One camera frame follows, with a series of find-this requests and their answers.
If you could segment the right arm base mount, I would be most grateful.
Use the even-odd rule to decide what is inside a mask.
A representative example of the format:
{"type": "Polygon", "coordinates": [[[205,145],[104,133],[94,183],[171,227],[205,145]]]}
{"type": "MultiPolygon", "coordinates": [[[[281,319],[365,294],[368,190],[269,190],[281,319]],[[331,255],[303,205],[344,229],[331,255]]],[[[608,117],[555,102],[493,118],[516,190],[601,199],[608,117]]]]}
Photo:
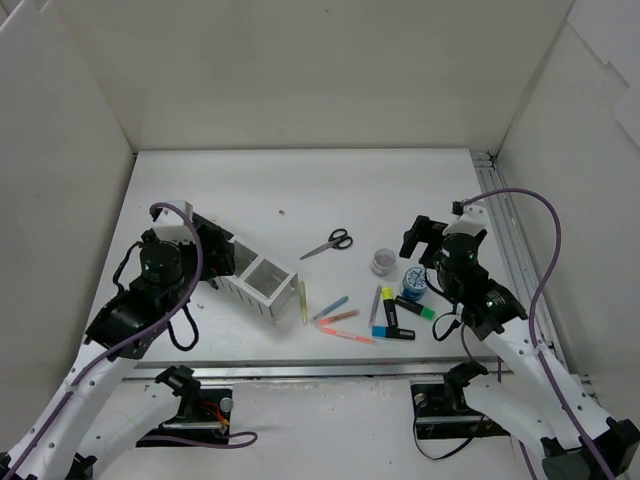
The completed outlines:
{"type": "Polygon", "coordinates": [[[421,455],[432,462],[447,460],[467,448],[473,440],[508,437],[509,433],[492,420],[469,407],[463,388],[476,377],[488,375],[488,369],[475,360],[467,360],[447,372],[441,383],[419,383],[411,387],[413,437],[421,455]],[[461,443],[447,453],[430,454],[421,441],[456,440],[461,443]]]}

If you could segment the blue pen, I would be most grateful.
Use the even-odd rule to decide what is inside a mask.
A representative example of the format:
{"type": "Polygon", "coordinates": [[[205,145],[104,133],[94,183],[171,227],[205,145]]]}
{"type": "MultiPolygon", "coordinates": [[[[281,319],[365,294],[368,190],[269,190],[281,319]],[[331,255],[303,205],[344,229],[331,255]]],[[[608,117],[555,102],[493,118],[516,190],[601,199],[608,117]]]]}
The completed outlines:
{"type": "Polygon", "coordinates": [[[348,296],[343,296],[343,297],[339,298],[338,300],[334,301],[333,303],[331,303],[330,305],[328,305],[327,307],[322,309],[320,312],[315,314],[313,316],[312,320],[313,321],[317,321],[317,320],[319,320],[321,318],[325,318],[329,313],[333,312],[334,310],[336,310],[340,306],[344,305],[348,300],[349,300],[348,296]]]}

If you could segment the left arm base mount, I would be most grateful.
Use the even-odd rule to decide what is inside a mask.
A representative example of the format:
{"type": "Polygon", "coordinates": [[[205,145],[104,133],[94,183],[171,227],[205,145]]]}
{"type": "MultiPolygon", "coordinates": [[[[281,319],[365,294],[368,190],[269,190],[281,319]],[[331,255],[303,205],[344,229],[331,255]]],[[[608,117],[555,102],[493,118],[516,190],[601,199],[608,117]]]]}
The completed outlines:
{"type": "Polygon", "coordinates": [[[227,445],[230,433],[232,390],[219,386],[203,386],[186,366],[172,366],[154,379],[168,387],[179,400],[177,412],[162,421],[136,443],[137,448],[184,447],[172,440],[151,437],[176,437],[214,445],[227,445]]]}

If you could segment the blue highlighter marker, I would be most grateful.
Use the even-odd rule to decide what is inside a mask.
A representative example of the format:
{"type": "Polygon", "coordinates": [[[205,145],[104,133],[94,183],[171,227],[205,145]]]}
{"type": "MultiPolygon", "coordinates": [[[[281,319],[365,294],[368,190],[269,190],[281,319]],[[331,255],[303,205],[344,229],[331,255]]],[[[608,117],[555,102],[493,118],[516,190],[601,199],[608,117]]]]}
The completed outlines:
{"type": "Polygon", "coordinates": [[[398,327],[373,326],[371,334],[374,338],[414,341],[415,332],[398,327]]]}

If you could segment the orange brown pen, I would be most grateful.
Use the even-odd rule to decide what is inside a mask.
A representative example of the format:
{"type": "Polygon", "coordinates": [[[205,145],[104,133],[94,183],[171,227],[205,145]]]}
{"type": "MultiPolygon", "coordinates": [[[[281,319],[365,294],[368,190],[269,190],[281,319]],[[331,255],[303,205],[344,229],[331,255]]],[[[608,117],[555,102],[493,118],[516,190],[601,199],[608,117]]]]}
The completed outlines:
{"type": "Polygon", "coordinates": [[[336,314],[336,315],[332,315],[323,319],[320,319],[317,324],[319,326],[325,326],[325,325],[330,325],[333,324],[335,322],[339,322],[342,320],[346,320],[346,319],[350,319],[353,317],[357,317],[360,315],[360,311],[359,310],[350,310],[350,311],[346,311],[340,314],[336,314]]]}

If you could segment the neon orange pen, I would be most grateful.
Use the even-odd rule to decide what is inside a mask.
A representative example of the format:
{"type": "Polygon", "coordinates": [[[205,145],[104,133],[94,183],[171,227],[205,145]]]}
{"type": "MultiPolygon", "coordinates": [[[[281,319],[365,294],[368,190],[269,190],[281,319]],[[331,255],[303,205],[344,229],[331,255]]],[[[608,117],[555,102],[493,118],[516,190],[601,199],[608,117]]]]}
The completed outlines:
{"type": "Polygon", "coordinates": [[[328,328],[328,327],[323,327],[323,326],[318,326],[316,327],[316,330],[318,330],[321,333],[330,335],[330,336],[334,336],[334,337],[338,337],[338,338],[342,338],[342,339],[346,339],[346,340],[350,340],[350,341],[354,341],[354,342],[358,342],[358,343],[362,343],[362,344],[367,344],[367,345],[376,345],[377,341],[372,339],[372,338],[367,338],[364,336],[360,336],[360,335],[356,335],[353,333],[349,333],[349,332],[345,332],[345,331],[341,331],[341,330],[336,330],[336,329],[332,329],[332,328],[328,328]]]}

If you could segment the yellow highlighter marker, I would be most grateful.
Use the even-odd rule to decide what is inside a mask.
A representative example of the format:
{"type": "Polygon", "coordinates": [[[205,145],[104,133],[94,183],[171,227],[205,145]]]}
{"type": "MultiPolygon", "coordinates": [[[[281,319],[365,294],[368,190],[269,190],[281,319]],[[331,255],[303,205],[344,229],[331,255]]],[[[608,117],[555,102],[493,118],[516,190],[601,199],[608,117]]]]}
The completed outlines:
{"type": "Polygon", "coordinates": [[[382,289],[381,298],[387,320],[387,327],[398,327],[397,312],[392,289],[390,287],[384,287],[382,289]]]}

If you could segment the green highlighter marker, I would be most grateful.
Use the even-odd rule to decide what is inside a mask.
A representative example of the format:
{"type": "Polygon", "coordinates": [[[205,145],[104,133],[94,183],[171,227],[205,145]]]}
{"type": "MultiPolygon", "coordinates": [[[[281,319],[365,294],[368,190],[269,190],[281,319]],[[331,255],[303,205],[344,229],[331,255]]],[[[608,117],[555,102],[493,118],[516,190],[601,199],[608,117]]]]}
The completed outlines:
{"type": "Polygon", "coordinates": [[[415,315],[425,318],[426,320],[433,321],[436,317],[436,312],[434,310],[415,301],[406,299],[402,296],[396,296],[395,303],[397,306],[409,312],[412,312],[415,315]]]}

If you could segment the clear jar of paper clips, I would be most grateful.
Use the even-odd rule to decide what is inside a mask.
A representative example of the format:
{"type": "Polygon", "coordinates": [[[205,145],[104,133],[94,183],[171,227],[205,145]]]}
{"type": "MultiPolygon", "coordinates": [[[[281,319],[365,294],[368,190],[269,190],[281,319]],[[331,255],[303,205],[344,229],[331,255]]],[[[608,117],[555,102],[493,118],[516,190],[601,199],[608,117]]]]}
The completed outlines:
{"type": "Polygon", "coordinates": [[[396,254],[388,248],[377,250],[371,261],[371,270],[380,277],[390,275],[396,270],[396,254]]]}

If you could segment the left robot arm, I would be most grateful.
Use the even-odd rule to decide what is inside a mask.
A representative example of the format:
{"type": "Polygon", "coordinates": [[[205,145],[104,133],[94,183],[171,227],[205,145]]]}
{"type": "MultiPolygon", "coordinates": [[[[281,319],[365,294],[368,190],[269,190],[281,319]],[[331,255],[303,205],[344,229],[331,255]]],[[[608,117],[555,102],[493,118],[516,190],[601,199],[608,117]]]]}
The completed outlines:
{"type": "Polygon", "coordinates": [[[123,453],[167,420],[191,418],[201,384],[192,369],[170,367],[141,397],[113,419],[96,418],[120,385],[163,334],[186,311],[199,282],[230,276],[235,248],[230,232],[195,214],[189,203],[151,206],[158,220],[175,213],[186,233],[171,237],[166,225],[145,231],[134,243],[140,274],[96,315],[85,332],[63,383],[35,424],[1,457],[4,479],[97,479],[123,453]]]}

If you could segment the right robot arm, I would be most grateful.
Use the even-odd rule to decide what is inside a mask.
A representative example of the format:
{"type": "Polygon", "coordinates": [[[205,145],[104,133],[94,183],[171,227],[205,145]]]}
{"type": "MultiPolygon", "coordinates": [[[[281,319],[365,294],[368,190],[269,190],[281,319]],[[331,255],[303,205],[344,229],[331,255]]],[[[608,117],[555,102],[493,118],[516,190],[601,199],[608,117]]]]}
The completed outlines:
{"type": "Polygon", "coordinates": [[[536,455],[549,479],[615,479],[639,447],[639,430],[617,420],[574,380],[536,332],[536,308],[524,308],[480,265],[487,231],[484,207],[457,202],[451,224],[419,215],[404,233],[400,255],[425,244],[420,263],[437,277],[438,293],[461,310],[460,320],[528,388],[511,394],[479,362],[444,376],[442,398],[455,411],[475,410],[498,423],[536,455]]]}

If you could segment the purple pen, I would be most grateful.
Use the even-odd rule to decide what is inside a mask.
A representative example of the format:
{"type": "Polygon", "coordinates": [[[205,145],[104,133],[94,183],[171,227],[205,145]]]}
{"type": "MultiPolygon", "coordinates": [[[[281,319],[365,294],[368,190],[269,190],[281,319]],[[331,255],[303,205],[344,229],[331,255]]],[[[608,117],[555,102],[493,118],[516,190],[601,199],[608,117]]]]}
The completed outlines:
{"type": "Polygon", "coordinates": [[[378,285],[376,287],[374,298],[373,298],[373,302],[372,302],[372,306],[371,306],[371,309],[370,309],[370,315],[369,315],[369,320],[368,320],[368,328],[372,328],[373,326],[375,326],[377,313],[378,313],[378,309],[379,309],[379,305],[380,305],[381,293],[382,293],[382,285],[378,285]]]}

